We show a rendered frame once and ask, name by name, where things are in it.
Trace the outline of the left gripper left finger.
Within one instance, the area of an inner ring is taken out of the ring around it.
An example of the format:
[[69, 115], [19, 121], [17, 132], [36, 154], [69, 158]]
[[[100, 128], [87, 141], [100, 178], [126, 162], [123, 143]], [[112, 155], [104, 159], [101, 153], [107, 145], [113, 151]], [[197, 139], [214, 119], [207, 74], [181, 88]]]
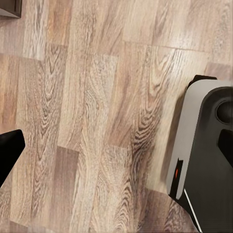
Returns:
[[25, 149], [21, 129], [0, 134], [0, 187]]

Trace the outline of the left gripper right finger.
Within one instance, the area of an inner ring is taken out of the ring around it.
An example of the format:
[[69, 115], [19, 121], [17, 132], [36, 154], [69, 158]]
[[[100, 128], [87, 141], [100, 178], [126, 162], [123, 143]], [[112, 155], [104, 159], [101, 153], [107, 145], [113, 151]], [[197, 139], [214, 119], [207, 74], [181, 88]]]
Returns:
[[233, 168], [233, 131], [222, 129], [217, 146]]

